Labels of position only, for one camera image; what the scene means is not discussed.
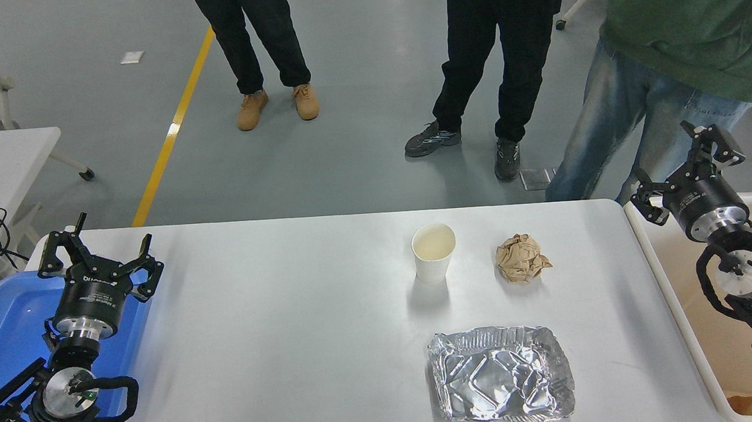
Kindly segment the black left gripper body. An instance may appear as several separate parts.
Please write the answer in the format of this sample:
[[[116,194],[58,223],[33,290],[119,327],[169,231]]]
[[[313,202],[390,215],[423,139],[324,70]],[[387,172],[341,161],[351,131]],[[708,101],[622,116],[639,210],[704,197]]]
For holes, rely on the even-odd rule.
[[[125,298],[133,288],[129,275],[113,277],[113,271],[90,275],[92,268],[74,267],[66,273],[66,284],[53,316],[58,332],[66,333],[79,320],[94,320],[104,329],[120,326]]]

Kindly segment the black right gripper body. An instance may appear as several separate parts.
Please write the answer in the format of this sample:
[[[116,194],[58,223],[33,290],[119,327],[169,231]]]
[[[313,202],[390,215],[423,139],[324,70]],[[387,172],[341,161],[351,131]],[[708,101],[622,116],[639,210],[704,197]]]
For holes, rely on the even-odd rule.
[[[689,179],[682,172],[668,182],[675,190],[665,193],[666,208],[689,239],[709,238],[749,220],[747,204],[721,175]]]

